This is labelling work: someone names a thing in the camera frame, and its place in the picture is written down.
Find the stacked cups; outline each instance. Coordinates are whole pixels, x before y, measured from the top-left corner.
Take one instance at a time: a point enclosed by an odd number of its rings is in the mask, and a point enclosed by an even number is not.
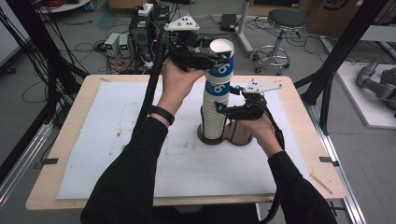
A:
[[[202,105],[202,124],[200,125],[200,139],[206,143],[206,139],[221,140],[224,128],[225,116],[216,112],[215,102],[228,104],[230,94],[230,80],[233,77],[233,43],[226,39],[216,39],[210,44],[211,53],[230,51],[230,60],[228,63],[220,64],[213,67],[205,75],[206,83],[204,90],[204,101]]]

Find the black sleeve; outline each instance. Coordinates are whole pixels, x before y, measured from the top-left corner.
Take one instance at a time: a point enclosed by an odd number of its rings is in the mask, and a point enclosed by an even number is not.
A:
[[[97,181],[81,223],[150,223],[157,159],[167,133],[161,122],[146,119]]]
[[[269,160],[286,223],[337,223],[321,194],[303,178],[285,152]]]

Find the blue print on cup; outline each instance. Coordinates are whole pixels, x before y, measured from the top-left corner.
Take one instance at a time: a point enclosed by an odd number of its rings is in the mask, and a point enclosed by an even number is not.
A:
[[[227,77],[233,71],[233,57],[230,58],[228,63],[223,63],[214,66],[210,71],[209,74],[214,77]]]
[[[212,84],[206,82],[205,90],[213,96],[223,96],[230,91],[230,82],[224,84]]]

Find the wristwatch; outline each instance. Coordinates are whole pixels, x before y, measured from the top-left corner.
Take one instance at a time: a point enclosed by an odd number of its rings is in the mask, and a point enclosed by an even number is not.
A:
[[[156,105],[151,105],[148,108],[148,112],[158,114],[159,116],[163,117],[164,119],[168,120],[169,125],[172,125],[173,122],[175,121],[175,117],[169,113],[167,110],[160,108],[159,106]]]

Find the chair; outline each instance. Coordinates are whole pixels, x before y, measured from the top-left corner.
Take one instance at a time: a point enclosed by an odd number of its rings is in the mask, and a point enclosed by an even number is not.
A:
[[[268,23],[280,30],[279,36],[273,46],[264,46],[253,54],[253,61],[257,61],[256,73],[260,73],[262,63],[278,66],[278,76],[282,75],[282,67],[289,68],[290,56],[280,47],[283,35],[286,32],[298,32],[305,27],[305,17],[300,13],[289,9],[274,9],[268,13]]]

